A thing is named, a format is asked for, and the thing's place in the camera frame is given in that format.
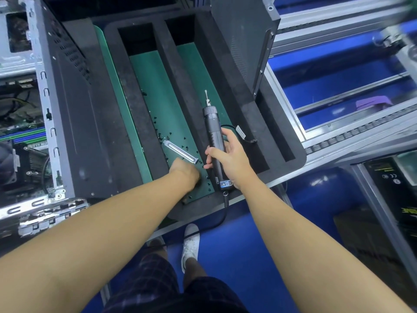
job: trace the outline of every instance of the blue floor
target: blue floor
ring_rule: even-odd
[[[352,176],[340,168],[302,175],[288,181],[287,193],[300,214],[341,242],[332,217],[364,203],[364,198]],[[222,211],[196,223],[205,227],[217,222]],[[165,235],[166,241],[178,241],[184,228]],[[168,248],[170,263],[177,273],[182,290],[180,269],[182,246]],[[117,292],[140,259],[140,254],[112,280]],[[211,276],[226,282],[240,297],[250,312],[298,312],[268,250],[249,213],[246,201],[229,208],[225,223],[202,234],[199,262]],[[100,312],[100,296],[96,296],[84,312]]]

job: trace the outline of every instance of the plaid shorts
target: plaid shorts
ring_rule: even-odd
[[[184,293],[245,309],[236,293],[217,278],[199,277],[191,282]],[[103,313],[119,313],[129,306],[179,294],[177,275],[172,265],[157,254],[149,254],[141,260],[122,289],[110,297]]]

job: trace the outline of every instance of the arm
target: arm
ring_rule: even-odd
[[[253,172],[232,131],[227,152],[208,148],[245,196],[253,220],[303,313],[412,310],[356,257],[277,197]]]
[[[166,176],[70,217],[0,258],[4,312],[80,312],[199,179],[176,159]]]

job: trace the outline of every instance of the purple cloth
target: purple cloth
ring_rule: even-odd
[[[376,97],[356,101],[356,109],[362,110],[363,108],[367,108],[368,106],[377,104],[392,105],[392,102],[387,96],[379,95]]]

